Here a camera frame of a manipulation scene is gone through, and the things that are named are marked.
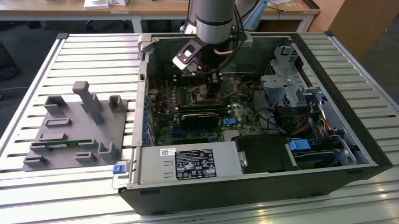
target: blue latch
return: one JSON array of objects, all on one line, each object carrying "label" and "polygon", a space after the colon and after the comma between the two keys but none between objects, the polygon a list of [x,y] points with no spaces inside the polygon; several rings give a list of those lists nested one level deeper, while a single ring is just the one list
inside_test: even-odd
[{"label": "blue latch", "polygon": [[235,118],[223,119],[223,124],[224,125],[234,125],[235,123],[236,123],[236,119]]},{"label": "blue latch", "polygon": [[311,146],[306,139],[296,139],[288,143],[291,151],[294,150],[310,150]]},{"label": "blue latch", "polygon": [[126,164],[115,164],[112,173],[114,174],[124,174],[126,173]]}]

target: wooden cabinet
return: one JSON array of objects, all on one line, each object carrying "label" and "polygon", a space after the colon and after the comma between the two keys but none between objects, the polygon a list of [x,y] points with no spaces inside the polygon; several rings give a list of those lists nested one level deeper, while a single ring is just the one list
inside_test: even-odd
[{"label": "wooden cabinet", "polygon": [[320,7],[310,32],[331,31],[359,60],[399,13],[399,0],[314,0]]}]

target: wooden desk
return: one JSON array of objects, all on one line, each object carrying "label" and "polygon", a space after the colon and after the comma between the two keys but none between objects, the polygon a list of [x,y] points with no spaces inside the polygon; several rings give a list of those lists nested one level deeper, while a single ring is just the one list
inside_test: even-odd
[{"label": "wooden desk", "polygon": [[[263,20],[299,20],[298,32],[306,32],[319,9],[311,9],[303,0],[266,8]],[[131,0],[127,6],[84,10],[84,0],[0,0],[0,20],[131,20],[136,33],[143,32],[142,20],[184,20],[188,2],[171,0]]]},{"label": "wooden desk", "polygon": [[84,10],[84,0],[0,0],[0,20],[131,20],[134,0],[127,6]]},{"label": "wooden desk", "polygon": [[[306,32],[319,14],[319,9],[311,9],[303,0],[294,0],[294,3],[279,4],[283,10],[280,14],[276,10],[266,8],[263,20],[300,20],[298,32]],[[184,20],[187,16],[188,2],[178,0],[134,0],[132,23],[136,33],[142,33],[142,20]]]}]

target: power supply label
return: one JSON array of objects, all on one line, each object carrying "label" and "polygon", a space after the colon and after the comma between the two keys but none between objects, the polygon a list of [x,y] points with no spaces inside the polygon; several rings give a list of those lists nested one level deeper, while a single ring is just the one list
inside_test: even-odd
[{"label": "power supply label", "polygon": [[212,149],[175,152],[179,181],[216,177]]}]

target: metal rail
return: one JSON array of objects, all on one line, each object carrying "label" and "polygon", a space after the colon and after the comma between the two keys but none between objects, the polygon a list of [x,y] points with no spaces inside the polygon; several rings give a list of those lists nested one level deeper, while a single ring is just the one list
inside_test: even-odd
[{"label": "metal rail", "polygon": [[[380,175],[348,184],[328,196],[143,217],[112,189],[112,166],[23,172],[23,159],[47,113],[46,98],[62,94],[66,101],[79,100],[72,95],[78,80],[91,83],[90,91],[100,100],[119,94],[130,101],[123,159],[131,157],[138,37],[87,34],[56,41],[0,140],[1,223],[307,224],[380,223],[399,218],[398,106],[335,38],[324,34],[302,37],[395,165]],[[304,71],[316,85],[310,71]]]}]

